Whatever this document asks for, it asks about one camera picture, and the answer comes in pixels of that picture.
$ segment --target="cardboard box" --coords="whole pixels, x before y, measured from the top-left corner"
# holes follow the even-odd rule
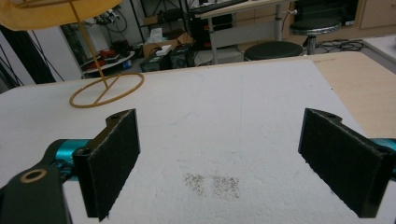
[[[151,25],[151,24],[157,24],[163,20],[163,14],[160,15],[154,15],[150,17],[146,17],[143,19],[143,24],[145,25]]]
[[[177,45],[192,44],[194,42],[194,39],[180,28],[164,32],[163,37],[166,37],[169,40],[158,43],[147,43],[143,45],[143,55],[145,58],[147,58],[156,48],[160,48],[165,45],[171,45],[172,49],[174,49]]]

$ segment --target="yellow lampshade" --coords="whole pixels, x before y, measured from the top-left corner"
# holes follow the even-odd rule
[[[100,15],[121,0],[73,0],[82,20]],[[35,30],[76,21],[67,0],[0,0],[0,24],[10,30]]]

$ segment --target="floor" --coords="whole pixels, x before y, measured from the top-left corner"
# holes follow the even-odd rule
[[[380,63],[396,75],[396,63],[388,60],[374,50],[366,47],[361,40],[344,40],[318,43],[316,48],[316,54],[334,53],[345,50],[360,51],[374,61]],[[219,63],[239,63],[244,61],[244,54],[237,48],[237,46],[231,46],[225,49],[218,49],[218,55]],[[200,50],[195,55],[195,64],[196,66],[210,65],[212,64],[212,59],[213,56],[211,50]],[[139,65],[142,61],[143,59],[133,60],[132,67],[124,72],[140,73],[141,69]]]

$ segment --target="round black stool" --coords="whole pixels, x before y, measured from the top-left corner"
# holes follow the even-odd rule
[[[303,48],[286,41],[272,41],[255,45],[245,50],[245,61],[258,61],[275,58],[300,56]]]
[[[290,31],[295,35],[307,35],[303,46],[307,54],[315,54],[317,35],[324,35],[339,30],[341,22],[334,19],[311,19],[297,21],[290,26]]]

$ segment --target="yellow lamp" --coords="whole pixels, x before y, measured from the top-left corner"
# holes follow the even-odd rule
[[[70,97],[69,103],[70,105],[78,108],[105,105],[137,90],[143,84],[145,78],[143,75],[138,73],[119,74],[105,77],[99,62],[96,59],[95,52],[81,20],[86,20],[100,15],[119,4],[120,1],[121,0],[0,0],[0,24],[10,30],[19,31],[42,29],[77,22],[79,29],[87,42],[88,48],[90,49],[101,79],[88,84],[79,91],[76,91]],[[138,75],[141,77],[141,80],[135,87],[129,89],[125,93],[109,100],[101,101],[102,97],[120,77],[128,75]],[[109,79],[113,79],[113,81],[110,84],[107,84]],[[77,105],[74,103],[74,99],[79,93],[99,82],[103,82],[106,89],[98,96],[96,101],[87,105]]]

